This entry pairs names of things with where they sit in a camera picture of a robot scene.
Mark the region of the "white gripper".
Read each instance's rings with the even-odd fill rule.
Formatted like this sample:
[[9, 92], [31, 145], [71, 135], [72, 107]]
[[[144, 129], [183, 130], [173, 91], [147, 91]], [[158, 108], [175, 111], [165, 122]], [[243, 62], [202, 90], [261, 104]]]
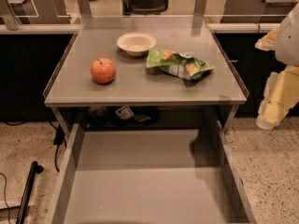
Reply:
[[279, 28], [260, 38], [255, 48], [263, 51], [275, 49], [276, 59], [287, 64], [282, 72], [272, 72], [267, 79], [256, 119], [259, 128], [272, 130], [299, 103], [299, 4]]

